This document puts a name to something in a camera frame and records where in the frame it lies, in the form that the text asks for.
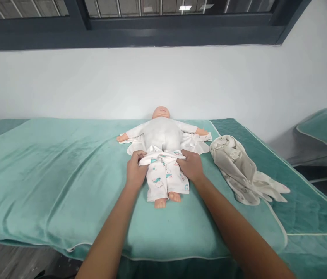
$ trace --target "dark window frame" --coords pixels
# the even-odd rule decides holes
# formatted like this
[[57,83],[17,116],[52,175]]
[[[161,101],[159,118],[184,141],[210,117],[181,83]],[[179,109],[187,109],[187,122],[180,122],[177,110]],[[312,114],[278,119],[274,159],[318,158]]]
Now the dark window frame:
[[279,45],[311,0],[276,0],[270,12],[89,18],[83,0],[69,16],[0,19],[0,50]]

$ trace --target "doll arm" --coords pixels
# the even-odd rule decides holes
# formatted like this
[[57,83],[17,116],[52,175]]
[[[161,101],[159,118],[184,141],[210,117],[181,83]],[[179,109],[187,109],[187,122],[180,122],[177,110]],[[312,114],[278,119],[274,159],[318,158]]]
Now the doll arm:
[[174,121],[178,125],[179,129],[182,130],[183,132],[196,133],[196,134],[199,134],[200,136],[205,136],[209,133],[204,129],[198,128],[197,126],[183,123],[183,122],[180,122],[177,120],[174,120]]
[[143,124],[140,124],[139,126],[136,126],[135,128],[132,128],[131,130],[128,130],[122,136],[117,137],[117,141],[122,142],[122,141],[128,140],[129,138],[135,138],[135,137],[141,136],[142,133],[143,133],[144,127],[148,123],[149,123],[149,121],[145,122]]

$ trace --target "crumpled blanket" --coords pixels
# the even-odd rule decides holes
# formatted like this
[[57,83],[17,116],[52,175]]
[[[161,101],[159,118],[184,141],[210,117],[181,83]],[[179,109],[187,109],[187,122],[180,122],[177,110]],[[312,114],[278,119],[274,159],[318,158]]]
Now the crumpled blanket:
[[278,202],[287,202],[281,193],[289,193],[290,189],[257,171],[255,163],[234,137],[218,137],[211,143],[210,152],[240,203],[258,205],[260,198],[269,202],[272,201],[271,198]]

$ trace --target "metal grille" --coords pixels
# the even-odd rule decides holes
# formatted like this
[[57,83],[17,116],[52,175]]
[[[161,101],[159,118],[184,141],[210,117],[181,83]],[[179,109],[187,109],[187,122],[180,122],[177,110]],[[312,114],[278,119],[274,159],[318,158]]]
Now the metal grille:
[[274,0],[85,0],[89,16],[139,17],[268,12]]
[[0,19],[68,15],[64,0],[0,0]]

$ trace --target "bed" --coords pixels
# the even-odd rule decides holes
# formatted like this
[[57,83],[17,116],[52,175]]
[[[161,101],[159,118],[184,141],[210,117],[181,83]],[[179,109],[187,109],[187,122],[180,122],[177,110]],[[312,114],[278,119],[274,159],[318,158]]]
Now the bed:
[[[143,120],[0,120],[0,243],[49,245],[68,257],[84,259],[124,183],[121,174],[128,160],[127,147],[119,146],[116,152],[115,136],[141,122]],[[287,203],[241,205],[211,162],[211,155],[202,155],[206,175],[298,278],[327,278],[327,197],[236,120],[187,122],[203,125],[214,138],[218,134],[232,135],[242,143],[259,171],[291,189],[291,193],[285,195]],[[79,160],[80,154],[85,158]],[[108,167],[118,167],[108,169],[104,160],[109,162]],[[91,187],[85,198],[85,184],[104,180],[108,184],[112,181],[117,187],[109,186],[107,191],[103,187]],[[61,185],[61,189],[56,192],[54,185]],[[241,276],[194,187],[182,204],[167,206],[164,211],[155,211],[146,202],[146,190],[144,185],[132,217],[132,229],[120,263],[121,278]],[[92,200],[96,196],[100,197],[100,205]],[[91,207],[89,212],[84,209],[85,205]],[[94,206],[101,208],[98,215],[92,213]],[[145,231],[151,233],[142,238]],[[191,248],[175,250],[176,246],[168,245],[170,238],[157,245],[155,240],[163,232],[165,235],[175,233],[177,245]]]

